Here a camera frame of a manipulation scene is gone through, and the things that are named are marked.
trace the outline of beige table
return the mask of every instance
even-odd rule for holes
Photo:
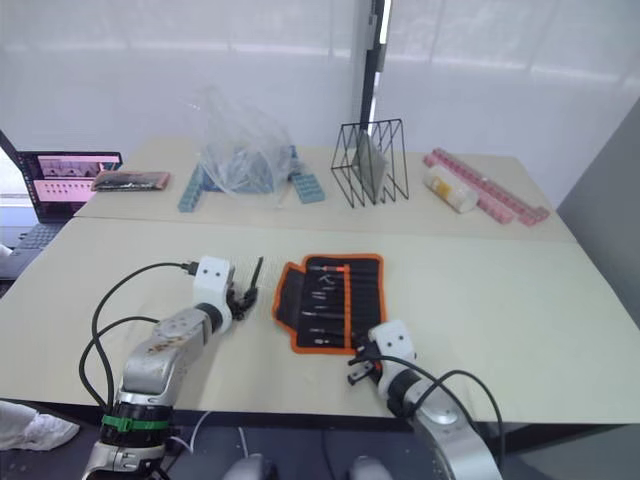
[[[479,375],[511,422],[640,421],[640,332],[582,249],[568,241],[273,229],[168,221],[76,218],[0,300],[0,397],[87,403],[77,361],[92,311],[137,267],[202,255],[229,258],[241,285],[259,255],[259,302],[192,370],[182,408],[388,415],[373,385],[348,386],[347,357],[297,355],[270,315],[287,260],[311,252],[377,252],[385,259],[390,318],[405,320],[418,363]],[[190,304],[178,269],[148,272],[104,310],[102,325]],[[105,339],[115,372],[149,326]],[[90,377],[103,385],[95,356]],[[483,393],[453,384],[480,420],[493,420]]]
[[[500,225],[480,210],[464,215],[455,214],[422,184],[425,169],[422,154],[407,153],[409,201],[399,200],[392,204],[352,209],[329,171],[333,149],[301,147],[298,153],[318,177],[326,193],[326,201],[303,205],[291,187],[282,208],[253,208],[225,194],[207,192],[193,213],[181,213],[178,211],[178,202],[197,164],[196,149],[188,139],[158,138],[142,146],[131,158],[125,159],[125,167],[171,172],[167,190],[98,193],[77,215],[302,230],[575,242],[569,229],[555,213],[533,228],[515,220],[509,225]],[[517,192],[532,205],[551,209],[540,189],[515,158],[480,155],[462,155],[461,158]]]

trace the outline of black wire rack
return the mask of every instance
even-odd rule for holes
[[[331,173],[355,208],[409,199],[402,120],[343,123]]]

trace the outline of small container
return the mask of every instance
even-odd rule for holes
[[[478,192],[442,165],[428,168],[422,181],[458,213],[468,212],[478,203]]]

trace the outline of laptop screen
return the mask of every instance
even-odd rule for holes
[[[64,222],[94,195],[93,180],[122,164],[116,152],[18,152],[33,208],[40,223]]]

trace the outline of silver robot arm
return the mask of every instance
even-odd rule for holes
[[[160,465],[182,381],[205,345],[232,322],[228,261],[204,257],[194,280],[194,308],[162,320],[129,356],[116,404],[103,418],[100,441],[83,479],[133,474],[146,478]]]
[[[358,350],[359,356],[388,355],[413,362],[416,354],[409,332],[401,321],[386,322],[369,331],[369,343]],[[382,370],[372,362],[357,365],[349,375],[352,385],[373,378],[378,394],[387,402],[395,415],[417,403],[420,396],[433,384],[413,370],[398,363],[382,360]],[[436,388],[408,419],[417,436],[435,452],[440,477],[451,480],[501,480],[491,452],[482,438],[473,430],[462,410],[442,388]],[[368,478],[375,465],[362,462],[362,476],[353,472],[352,480]]]

